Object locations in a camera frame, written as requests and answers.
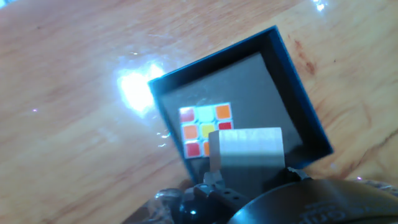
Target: wooden table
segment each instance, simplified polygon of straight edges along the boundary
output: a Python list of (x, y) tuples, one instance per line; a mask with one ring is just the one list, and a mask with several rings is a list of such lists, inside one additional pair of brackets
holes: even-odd
[(0, 223), (119, 223), (178, 186), (188, 175), (146, 81), (275, 24), (336, 151), (307, 172), (397, 185), (397, 11), (395, 0), (0, 9)]

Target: open box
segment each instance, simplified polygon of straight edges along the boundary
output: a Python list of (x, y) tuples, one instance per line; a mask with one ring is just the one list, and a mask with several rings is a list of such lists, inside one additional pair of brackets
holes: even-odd
[[(149, 83), (184, 158), (179, 109), (230, 103), (235, 129), (281, 127), (285, 164), (302, 169), (333, 152), (276, 26)], [(194, 182), (209, 158), (184, 159)]]

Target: cube face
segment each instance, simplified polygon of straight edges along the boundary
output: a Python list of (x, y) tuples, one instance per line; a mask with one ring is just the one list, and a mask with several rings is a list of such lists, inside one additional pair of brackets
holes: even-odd
[(194, 121), (195, 121), (195, 108), (194, 107), (180, 108), (180, 122), (181, 123), (194, 122)]
[(201, 129), (201, 137), (204, 139), (209, 138), (209, 133), (216, 130), (216, 127), (213, 123), (203, 123), (200, 125)]
[(180, 108), (179, 112), (186, 159), (208, 157), (209, 133), (233, 129), (230, 103), (189, 106)]
[(196, 158), (196, 157), (201, 157), (202, 155), (202, 151), (200, 149), (200, 143), (197, 141), (186, 142), (184, 148), (185, 148), (186, 158)]
[(208, 141), (203, 142), (203, 153), (204, 153), (204, 156), (210, 156), (210, 148), (209, 148)]
[(224, 104), (224, 105), (218, 105), (216, 106), (216, 115), (217, 119), (231, 119), (231, 107), (229, 104)]
[(198, 111), (198, 121), (203, 123), (213, 122), (215, 119), (214, 109), (212, 106), (199, 106)]
[(233, 124), (232, 124), (232, 120), (231, 120), (231, 121), (219, 122), (219, 123), (218, 123), (218, 129), (219, 129), (219, 130), (230, 130), (230, 129), (234, 129), (234, 128), (233, 128)]

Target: colored sticker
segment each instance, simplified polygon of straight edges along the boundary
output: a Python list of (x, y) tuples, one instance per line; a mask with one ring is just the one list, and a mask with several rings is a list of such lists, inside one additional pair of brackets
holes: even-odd
[(201, 136), (203, 138), (209, 138), (209, 133), (215, 131), (215, 127), (213, 123), (202, 124), (200, 126)]
[(209, 148), (209, 142), (208, 141), (205, 141), (203, 143), (203, 150), (204, 150), (205, 156), (210, 156), (210, 148)]
[(230, 130), (230, 129), (233, 129), (232, 121), (218, 123), (218, 129), (219, 130)]
[(199, 122), (212, 122), (215, 119), (213, 106), (197, 107), (197, 115)]
[(197, 139), (198, 128), (196, 125), (186, 125), (183, 128), (184, 139)]
[(216, 114), (218, 119), (228, 119), (231, 118), (231, 112), (228, 105), (216, 106)]
[(180, 121), (181, 123), (193, 122), (195, 120), (195, 110), (193, 107), (180, 108)]
[(201, 156), (200, 146), (197, 142), (188, 142), (185, 144), (186, 156), (187, 157), (198, 157)]

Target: orange sticker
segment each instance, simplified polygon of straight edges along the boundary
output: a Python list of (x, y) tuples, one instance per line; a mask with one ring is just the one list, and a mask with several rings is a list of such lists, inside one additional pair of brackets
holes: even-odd
[(183, 127), (185, 139), (196, 139), (198, 138), (198, 128), (196, 125), (188, 125)]
[(216, 113), (218, 119), (231, 118), (231, 113), (229, 112), (229, 105), (216, 106)]
[(205, 150), (205, 156), (209, 156), (210, 155), (209, 142), (204, 142), (203, 143), (203, 148)]

